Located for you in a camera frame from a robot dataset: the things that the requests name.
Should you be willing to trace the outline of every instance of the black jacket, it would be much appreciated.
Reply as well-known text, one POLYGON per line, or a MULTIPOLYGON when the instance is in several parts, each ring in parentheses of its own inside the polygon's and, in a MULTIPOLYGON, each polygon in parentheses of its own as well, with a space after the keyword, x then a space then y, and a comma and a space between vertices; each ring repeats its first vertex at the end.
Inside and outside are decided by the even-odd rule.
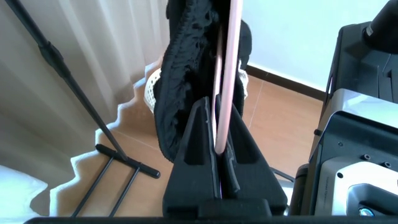
MULTIPOLYGON (((168 2, 170 43, 154 88, 154 114, 160 150, 170 161, 179 149, 192 104, 213 94, 218 29, 220 24, 228 24, 228 6, 227 0, 168 2)), ((238 52, 242 69, 246 68, 250 53, 251 33, 242 22, 238 52)), ((242 82, 236 76, 233 103, 241 116, 243 97, 242 82)))

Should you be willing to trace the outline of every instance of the baseboard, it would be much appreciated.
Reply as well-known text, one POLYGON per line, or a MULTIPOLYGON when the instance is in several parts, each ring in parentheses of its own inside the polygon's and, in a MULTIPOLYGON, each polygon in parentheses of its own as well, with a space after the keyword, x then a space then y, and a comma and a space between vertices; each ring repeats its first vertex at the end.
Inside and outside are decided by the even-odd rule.
POLYGON ((259 68, 252 67, 248 65, 246 67, 246 72, 256 78, 259 78, 261 80, 273 83, 275 85, 279 85, 281 87, 284 87, 286 89, 290 89, 293 91, 296 91, 297 93, 301 93, 303 95, 312 97, 317 100, 324 100, 325 99, 325 92, 321 90, 317 90, 315 88, 306 86, 304 84, 289 80, 287 78, 280 77, 278 75, 274 75, 272 73, 263 71, 259 68))

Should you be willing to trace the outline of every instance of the white laundry basket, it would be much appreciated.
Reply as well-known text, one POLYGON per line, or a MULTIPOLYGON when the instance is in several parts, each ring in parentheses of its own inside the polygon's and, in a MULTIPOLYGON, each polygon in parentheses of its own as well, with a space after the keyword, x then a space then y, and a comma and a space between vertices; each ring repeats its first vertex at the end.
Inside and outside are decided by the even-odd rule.
POLYGON ((153 72, 153 74, 148 78, 145 85, 144 102, 148 108, 154 113, 156 99, 154 96, 154 86, 156 81, 160 78, 160 68, 153 72))

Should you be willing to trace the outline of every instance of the floor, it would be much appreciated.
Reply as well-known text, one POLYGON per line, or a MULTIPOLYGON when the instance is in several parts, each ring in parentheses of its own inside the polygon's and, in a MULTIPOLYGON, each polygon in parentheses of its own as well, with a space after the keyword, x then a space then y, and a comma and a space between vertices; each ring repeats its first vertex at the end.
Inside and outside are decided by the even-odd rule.
MULTIPOLYGON (((161 171, 159 179, 139 173, 116 216, 162 216, 162 197, 172 163, 159 150, 154 117, 143 102, 144 86, 136 97, 119 107, 111 129, 126 154, 161 171)), ((243 120, 270 166, 292 176, 306 163, 316 128, 321 101, 249 77, 243 120)), ((111 147, 102 133, 98 142, 111 147)), ((70 216, 100 173, 108 158, 97 152, 72 160, 77 178, 51 192, 52 215, 70 216)), ((107 216, 133 170, 113 162, 79 216, 107 216)))

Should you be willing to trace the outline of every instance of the curtain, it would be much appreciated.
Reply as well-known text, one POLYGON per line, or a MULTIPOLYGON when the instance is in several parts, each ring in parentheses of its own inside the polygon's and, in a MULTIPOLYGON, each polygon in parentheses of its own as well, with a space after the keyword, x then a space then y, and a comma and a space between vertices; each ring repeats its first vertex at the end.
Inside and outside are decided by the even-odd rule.
MULTIPOLYGON (((22 3, 105 123, 169 42, 167 0, 22 3)), ((70 159, 94 149, 98 127, 4 1, 0 27, 0 165, 48 184, 32 202, 47 215, 50 189, 74 178, 70 159)))

